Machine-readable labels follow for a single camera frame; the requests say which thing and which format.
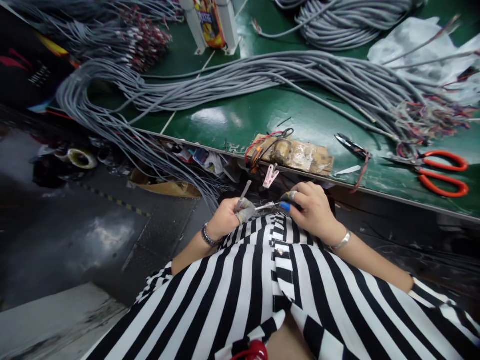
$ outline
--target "black and white striped dress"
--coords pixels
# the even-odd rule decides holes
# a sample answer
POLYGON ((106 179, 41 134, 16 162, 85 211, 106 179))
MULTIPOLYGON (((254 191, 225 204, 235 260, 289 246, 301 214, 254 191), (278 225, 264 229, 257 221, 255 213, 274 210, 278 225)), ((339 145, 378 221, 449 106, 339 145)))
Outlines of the black and white striped dress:
POLYGON ((287 312, 317 359, 480 359, 480 327, 454 301, 350 266, 283 214, 240 226, 175 277, 171 265, 85 359, 231 359, 287 312))

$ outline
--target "fingernail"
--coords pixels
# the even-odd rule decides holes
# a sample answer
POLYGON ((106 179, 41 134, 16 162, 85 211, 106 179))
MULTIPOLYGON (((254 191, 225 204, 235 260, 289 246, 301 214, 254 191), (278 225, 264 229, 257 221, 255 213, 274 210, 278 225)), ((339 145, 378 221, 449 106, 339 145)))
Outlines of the fingernail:
POLYGON ((290 204, 289 204, 288 202, 282 201, 282 202, 280 203, 280 207, 281 207, 283 210, 285 210, 287 213, 290 212, 290 204))

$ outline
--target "silver bracelet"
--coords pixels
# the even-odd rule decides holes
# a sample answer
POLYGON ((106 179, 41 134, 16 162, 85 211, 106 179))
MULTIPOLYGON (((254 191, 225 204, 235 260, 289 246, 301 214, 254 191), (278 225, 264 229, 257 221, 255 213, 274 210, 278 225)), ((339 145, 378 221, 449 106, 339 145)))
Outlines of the silver bracelet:
POLYGON ((213 241, 208 235, 207 235, 207 225, 209 223, 207 222, 203 227, 201 228, 201 237, 203 238, 203 241, 205 241, 208 245, 210 245, 212 248, 218 246, 221 242, 222 239, 218 241, 213 241))
POLYGON ((350 232, 350 230, 347 229, 346 230, 346 235, 343 238, 343 240, 340 241, 340 243, 338 245, 329 246, 330 250, 338 250, 338 249, 343 248, 345 245, 347 245, 349 243, 351 236, 352 236, 352 233, 350 232))

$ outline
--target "green workbench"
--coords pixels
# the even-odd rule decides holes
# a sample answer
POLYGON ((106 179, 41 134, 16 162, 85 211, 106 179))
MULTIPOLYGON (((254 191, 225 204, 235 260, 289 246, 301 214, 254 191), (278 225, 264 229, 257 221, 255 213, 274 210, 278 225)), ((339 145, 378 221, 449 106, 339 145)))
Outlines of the green workbench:
MULTIPOLYGON (((232 0, 237 14, 236 22, 241 42, 234 56, 226 56, 221 50, 207 49, 203 55, 195 55, 196 45, 186 23, 172 25, 170 32, 173 43, 170 52, 149 74, 176 75, 224 64, 239 58, 254 55, 291 51, 311 50, 299 33, 280 39, 259 37, 253 26, 256 19, 265 33, 276 34, 291 29, 295 23, 292 16, 281 11, 271 0, 232 0)), ((415 11, 413 16, 428 19, 440 17, 445 25, 455 14, 461 14, 461 27, 451 38, 457 46, 480 33, 480 7, 476 1, 430 0, 428 5, 415 11)), ((369 43, 355 50, 337 55, 366 59, 372 46, 369 43)), ((338 100, 327 91, 317 89, 315 93, 324 98, 338 100)), ((118 95, 105 95, 101 104, 113 107, 119 104, 118 95)), ((335 103, 345 111, 362 117, 349 105, 335 103)), ((274 88, 258 93, 225 99, 176 113, 152 113, 135 126, 144 132, 161 135, 187 144, 200 145, 206 149, 226 151, 242 156, 257 134, 294 128, 295 140, 327 147, 335 157, 333 174, 337 171, 362 165, 363 161, 346 150, 334 137, 343 133, 373 154, 368 171, 361 183, 360 191, 376 194, 400 202, 451 214, 460 218, 480 221, 480 142, 479 125, 470 130, 460 129, 453 137, 436 141, 429 150, 447 150, 464 157, 470 167, 465 173, 452 174, 468 184, 470 192, 462 198, 445 198, 426 190, 417 176, 405 167, 392 165, 382 159, 395 150, 382 136, 367 132, 343 118, 336 112, 285 88, 274 88)), ((357 182, 359 173, 332 175, 328 178, 314 176, 339 185, 351 187, 357 182)), ((455 191, 449 184, 441 185, 455 191)))

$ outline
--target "pink clothespin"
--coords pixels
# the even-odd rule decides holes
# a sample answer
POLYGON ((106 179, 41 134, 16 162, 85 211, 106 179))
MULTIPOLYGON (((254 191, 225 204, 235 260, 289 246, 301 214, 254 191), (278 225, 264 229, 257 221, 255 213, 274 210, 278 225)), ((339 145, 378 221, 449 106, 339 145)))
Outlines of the pink clothespin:
POLYGON ((278 170, 275 171, 276 168, 277 168, 277 164, 275 164, 275 166, 270 165, 268 167, 268 171, 266 172, 265 181, 263 182, 263 187, 265 189, 270 189, 270 186, 273 184, 273 182, 275 181, 277 176, 280 174, 280 171, 278 171, 278 170))

